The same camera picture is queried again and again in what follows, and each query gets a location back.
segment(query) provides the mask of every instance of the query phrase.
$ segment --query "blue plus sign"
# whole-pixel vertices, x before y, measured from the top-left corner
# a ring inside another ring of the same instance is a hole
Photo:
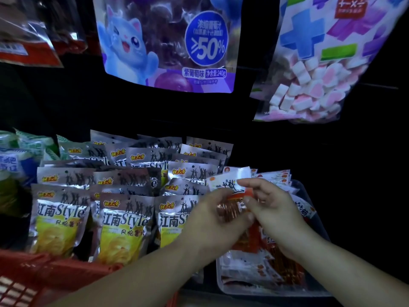
[[[311,22],[310,10],[306,9],[291,17],[293,29],[280,35],[280,43],[289,49],[298,50],[300,59],[314,56],[314,44],[324,41],[324,19]]]

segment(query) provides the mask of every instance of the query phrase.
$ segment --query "blue circle label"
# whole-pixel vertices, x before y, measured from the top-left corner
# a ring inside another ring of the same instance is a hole
[[[184,35],[190,58],[200,66],[218,63],[225,55],[229,34],[222,15],[212,10],[197,14]]]

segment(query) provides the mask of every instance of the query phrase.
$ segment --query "person's right hand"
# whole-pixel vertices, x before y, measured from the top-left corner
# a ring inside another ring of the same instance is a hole
[[[302,218],[288,192],[261,178],[237,180],[238,184],[253,188],[254,196],[244,197],[244,202],[256,216],[264,231],[277,243],[283,254],[293,260],[320,236]]]

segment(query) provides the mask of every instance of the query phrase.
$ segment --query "black background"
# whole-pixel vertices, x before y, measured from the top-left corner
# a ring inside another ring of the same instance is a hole
[[[236,84],[231,94],[188,94],[134,85],[105,73],[101,57],[65,55],[64,69],[0,64],[0,129],[89,140],[89,130],[135,137],[193,136],[234,143],[231,166],[291,169],[332,242],[409,282],[404,194],[408,62],[406,13],[345,101],[325,125],[259,123],[248,97],[269,64],[277,0],[244,0]],[[4,224],[1,226],[5,235]],[[209,272],[206,282],[215,282]],[[215,289],[213,283],[208,289]],[[336,304],[334,299],[277,299],[271,304]]]

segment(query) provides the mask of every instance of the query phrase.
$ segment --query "cat mouth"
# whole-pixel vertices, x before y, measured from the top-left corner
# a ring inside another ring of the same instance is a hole
[[[126,53],[129,53],[129,51],[130,51],[130,46],[129,46],[129,44],[128,44],[127,42],[122,41],[122,47],[124,48],[124,51],[125,51]]]

